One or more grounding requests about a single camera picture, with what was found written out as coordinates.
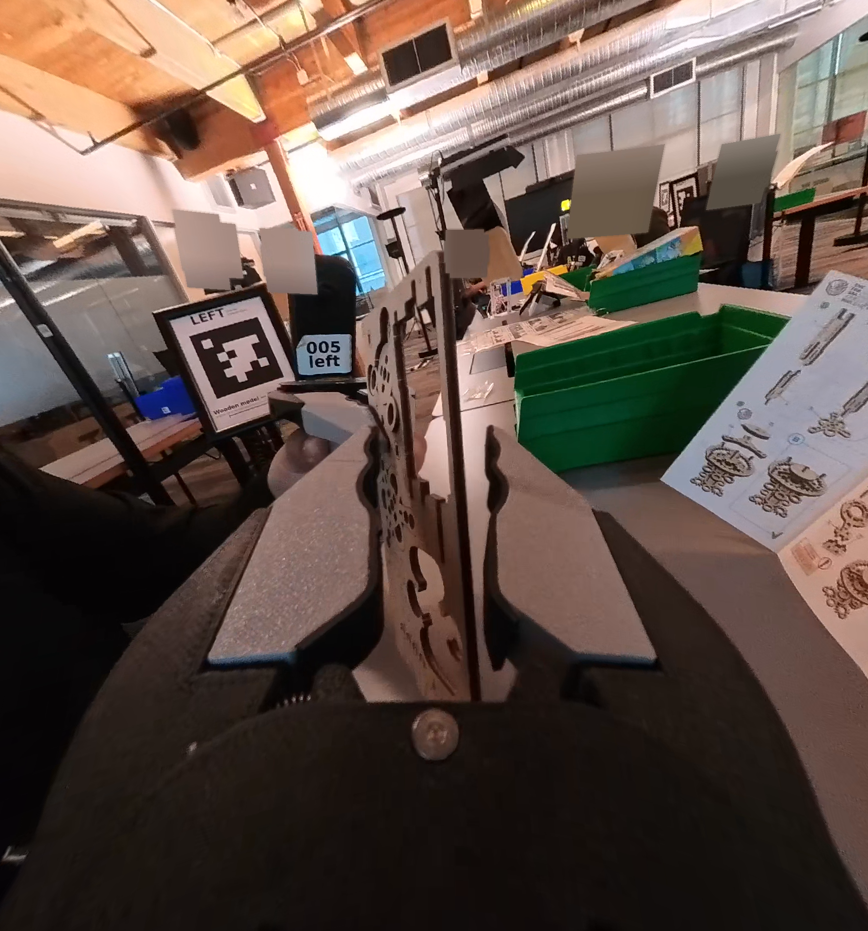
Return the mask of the person's left forearm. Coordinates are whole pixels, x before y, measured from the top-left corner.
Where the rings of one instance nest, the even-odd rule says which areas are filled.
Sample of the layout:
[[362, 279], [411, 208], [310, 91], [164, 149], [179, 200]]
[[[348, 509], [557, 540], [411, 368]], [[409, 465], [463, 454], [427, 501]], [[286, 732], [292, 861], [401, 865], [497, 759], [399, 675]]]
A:
[[159, 506], [35, 469], [0, 448], [0, 609], [140, 620], [270, 506], [264, 474], [215, 506]]

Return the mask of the colourful cardboard box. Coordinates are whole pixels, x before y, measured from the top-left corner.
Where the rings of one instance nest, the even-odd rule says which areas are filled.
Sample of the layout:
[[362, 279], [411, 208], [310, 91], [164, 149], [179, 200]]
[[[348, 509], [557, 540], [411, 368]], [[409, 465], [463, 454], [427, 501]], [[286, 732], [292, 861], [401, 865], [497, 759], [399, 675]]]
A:
[[702, 238], [697, 225], [679, 227], [637, 249], [620, 253], [606, 261], [596, 270], [594, 281], [613, 275], [670, 262], [675, 259], [698, 255], [703, 250]]

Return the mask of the grey ceiling box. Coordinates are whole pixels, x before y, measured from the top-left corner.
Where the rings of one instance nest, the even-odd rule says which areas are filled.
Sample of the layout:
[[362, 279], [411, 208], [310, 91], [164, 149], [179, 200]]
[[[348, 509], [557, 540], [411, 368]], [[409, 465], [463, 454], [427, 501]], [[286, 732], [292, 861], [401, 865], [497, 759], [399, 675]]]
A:
[[227, 173], [225, 179], [237, 205], [243, 209], [259, 209], [276, 202], [265, 169], [252, 167], [235, 170]]

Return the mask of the printed paper sheets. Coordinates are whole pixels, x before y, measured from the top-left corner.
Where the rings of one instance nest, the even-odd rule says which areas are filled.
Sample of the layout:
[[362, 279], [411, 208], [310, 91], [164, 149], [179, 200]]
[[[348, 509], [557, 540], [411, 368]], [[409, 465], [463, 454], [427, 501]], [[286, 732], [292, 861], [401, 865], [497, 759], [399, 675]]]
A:
[[631, 320], [611, 320], [591, 314], [556, 312], [530, 320], [513, 320], [492, 330], [475, 333], [459, 343], [462, 352], [471, 354], [512, 342], [550, 347], [614, 332], [632, 326]]

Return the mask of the ceiling vent grille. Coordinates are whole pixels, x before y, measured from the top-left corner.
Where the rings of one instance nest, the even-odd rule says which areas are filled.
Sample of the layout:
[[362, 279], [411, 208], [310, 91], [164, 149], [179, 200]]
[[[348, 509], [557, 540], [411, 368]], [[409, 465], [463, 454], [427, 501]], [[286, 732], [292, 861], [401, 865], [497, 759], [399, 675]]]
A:
[[382, 48], [378, 61], [386, 93], [402, 91], [459, 65], [454, 29], [442, 19]]
[[648, 78], [649, 99], [656, 99], [696, 82], [696, 59], [690, 58]]

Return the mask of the black metal post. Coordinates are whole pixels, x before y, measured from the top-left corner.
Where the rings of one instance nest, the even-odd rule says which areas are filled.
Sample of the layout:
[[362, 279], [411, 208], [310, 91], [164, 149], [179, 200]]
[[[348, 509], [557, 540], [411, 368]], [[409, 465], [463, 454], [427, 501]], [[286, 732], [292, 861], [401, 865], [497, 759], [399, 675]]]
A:
[[49, 354], [53, 357], [79, 398], [89, 408], [92, 416], [109, 438], [115, 450], [124, 460], [135, 487], [141, 494], [148, 494], [156, 505], [172, 505], [172, 496], [161, 480], [151, 470], [125, 426], [103, 397], [99, 387], [91, 378], [77, 354], [57, 329], [54, 321], [40, 303], [31, 286], [21, 273], [9, 250], [0, 240], [0, 280], [14, 303], [20, 308], [28, 323], [37, 333]]

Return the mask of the green plastic bin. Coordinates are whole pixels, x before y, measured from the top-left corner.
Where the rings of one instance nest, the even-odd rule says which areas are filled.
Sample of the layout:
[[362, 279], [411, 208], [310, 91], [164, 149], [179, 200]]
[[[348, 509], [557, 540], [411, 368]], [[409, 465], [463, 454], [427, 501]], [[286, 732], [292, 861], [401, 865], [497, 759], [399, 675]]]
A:
[[556, 473], [679, 452], [788, 322], [723, 305], [523, 353], [518, 441]]
[[697, 290], [702, 252], [596, 277], [588, 307], [602, 315], [681, 297]]

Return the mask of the wooden standing desk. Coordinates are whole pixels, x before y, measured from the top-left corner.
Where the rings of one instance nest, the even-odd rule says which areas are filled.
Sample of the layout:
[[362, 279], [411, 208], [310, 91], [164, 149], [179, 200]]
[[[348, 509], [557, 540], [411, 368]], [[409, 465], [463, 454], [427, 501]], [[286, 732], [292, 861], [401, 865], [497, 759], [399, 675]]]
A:
[[780, 225], [795, 225], [798, 227], [793, 282], [792, 286], [788, 288], [789, 291], [796, 292], [809, 284], [818, 221], [850, 208], [860, 208], [860, 214], [863, 215], [864, 208], [867, 205], [868, 183], [859, 187], [817, 196], [809, 202], [785, 209], [774, 209], [771, 214], [772, 226], [775, 222], [778, 222]]

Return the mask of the black studio light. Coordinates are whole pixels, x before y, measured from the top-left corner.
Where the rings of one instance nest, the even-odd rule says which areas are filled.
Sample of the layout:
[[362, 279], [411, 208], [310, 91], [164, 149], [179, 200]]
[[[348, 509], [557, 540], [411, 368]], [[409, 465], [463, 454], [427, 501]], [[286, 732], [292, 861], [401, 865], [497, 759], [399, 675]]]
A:
[[436, 152], [428, 171], [421, 175], [421, 181], [433, 205], [435, 228], [440, 240], [445, 240], [447, 231], [441, 192], [443, 183], [450, 187], [447, 197], [461, 229], [489, 232], [503, 226], [503, 223], [485, 181], [506, 169], [516, 169], [522, 161], [521, 152], [508, 145], [493, 148], [475, 146], [451, 157]]

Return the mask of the person's dark clothed body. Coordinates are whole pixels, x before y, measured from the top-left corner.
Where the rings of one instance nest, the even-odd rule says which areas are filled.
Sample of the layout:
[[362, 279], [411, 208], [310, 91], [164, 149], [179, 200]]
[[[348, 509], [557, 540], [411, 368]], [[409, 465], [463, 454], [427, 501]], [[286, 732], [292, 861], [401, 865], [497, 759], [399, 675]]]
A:
[[122, 625], [60, 612], [0, 615], [0, 903], [86, 709], [129, 644]]

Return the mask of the wooden parts sheet with cutouts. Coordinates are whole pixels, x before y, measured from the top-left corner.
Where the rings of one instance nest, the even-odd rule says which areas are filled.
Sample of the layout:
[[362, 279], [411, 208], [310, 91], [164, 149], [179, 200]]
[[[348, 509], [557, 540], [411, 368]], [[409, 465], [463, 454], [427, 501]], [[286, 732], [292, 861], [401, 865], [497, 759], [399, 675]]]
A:
[[[451, 281], [434, 250], [365, 319], [359, 340], [379, 433], [377, 502], [386, 621], [422, 697], [467, 702], [482, 693]], [[416, 455], [416, 415], [404, 358], [409, 320], [436, 324], [448, 494], [433, 492]]]

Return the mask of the framed marker sign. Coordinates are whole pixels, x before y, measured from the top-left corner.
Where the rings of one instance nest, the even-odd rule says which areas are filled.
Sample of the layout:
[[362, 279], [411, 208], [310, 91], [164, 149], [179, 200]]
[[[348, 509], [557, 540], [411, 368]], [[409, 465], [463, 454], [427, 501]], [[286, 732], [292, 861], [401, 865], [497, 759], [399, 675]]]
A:
[[296, 381], [287, 327], [265, 283], [154, 312], [207, 436], [271, 421], [269, 394]]

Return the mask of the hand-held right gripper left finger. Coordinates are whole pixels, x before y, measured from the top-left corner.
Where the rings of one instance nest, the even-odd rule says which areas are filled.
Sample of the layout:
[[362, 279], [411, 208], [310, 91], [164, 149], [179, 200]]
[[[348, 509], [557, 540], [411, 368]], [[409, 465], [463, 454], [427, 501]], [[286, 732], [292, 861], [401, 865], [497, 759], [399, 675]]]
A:
[[212, 667], [357, 667], [383, 630], [379, 432], [358, 429], [272, 506], [209, 649]]

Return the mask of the folded paper instruction booklet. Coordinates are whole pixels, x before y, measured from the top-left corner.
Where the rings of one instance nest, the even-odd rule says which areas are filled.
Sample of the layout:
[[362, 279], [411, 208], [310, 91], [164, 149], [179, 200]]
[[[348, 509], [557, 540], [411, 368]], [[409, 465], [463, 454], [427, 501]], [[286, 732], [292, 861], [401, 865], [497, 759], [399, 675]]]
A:
[[662, 482], [770, 550], [868, 680], [868, 281], [827, 273]]

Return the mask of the silver air duct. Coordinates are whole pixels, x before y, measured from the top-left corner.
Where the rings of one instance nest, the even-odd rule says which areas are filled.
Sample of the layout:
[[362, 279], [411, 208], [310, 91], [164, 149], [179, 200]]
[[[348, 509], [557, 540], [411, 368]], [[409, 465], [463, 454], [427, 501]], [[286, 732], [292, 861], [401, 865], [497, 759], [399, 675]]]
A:
[[355, 188], [495, 139], [676, 63], [782, 28], [817, 2], [679, 2], [330, 154]]

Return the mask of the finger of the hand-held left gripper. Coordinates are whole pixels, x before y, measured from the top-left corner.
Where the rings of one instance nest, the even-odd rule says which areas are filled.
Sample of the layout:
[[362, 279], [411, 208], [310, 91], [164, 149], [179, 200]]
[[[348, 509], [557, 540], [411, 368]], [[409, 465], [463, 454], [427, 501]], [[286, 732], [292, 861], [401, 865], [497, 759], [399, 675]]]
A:
[[303, 395], [302, 429], [340, 446], [363, 427], [376, 425], [370, 408], [344, 395]]

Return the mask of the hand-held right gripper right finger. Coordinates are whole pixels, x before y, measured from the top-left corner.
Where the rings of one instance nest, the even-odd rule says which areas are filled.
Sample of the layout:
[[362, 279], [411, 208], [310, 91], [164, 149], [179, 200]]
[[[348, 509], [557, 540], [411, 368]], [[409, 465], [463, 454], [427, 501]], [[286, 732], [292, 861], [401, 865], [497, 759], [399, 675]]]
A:
[[507, 430], [485, 439], [483, 633], [493, 669], [658, 658], [591, 505]]

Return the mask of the black ceiling speaker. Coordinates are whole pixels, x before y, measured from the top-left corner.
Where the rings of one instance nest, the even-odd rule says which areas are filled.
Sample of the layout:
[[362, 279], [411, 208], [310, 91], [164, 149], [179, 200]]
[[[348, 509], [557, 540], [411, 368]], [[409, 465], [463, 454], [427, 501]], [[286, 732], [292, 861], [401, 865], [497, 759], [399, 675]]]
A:
[[198, 150], [200, 135], [189, 110], [177, 108], [160, 116], [153, 123], [154, 132], [168, 147], [175, 160]]

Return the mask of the person's left hand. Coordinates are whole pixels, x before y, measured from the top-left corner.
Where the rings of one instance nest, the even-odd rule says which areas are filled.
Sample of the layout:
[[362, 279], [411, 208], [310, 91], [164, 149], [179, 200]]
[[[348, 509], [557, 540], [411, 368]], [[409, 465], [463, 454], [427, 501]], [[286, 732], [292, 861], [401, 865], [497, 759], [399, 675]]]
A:
[[333, 442], [297, 428], [284, 440], [266, 470], [266, 485], [273, 500], [300, 482], [335, 449]]

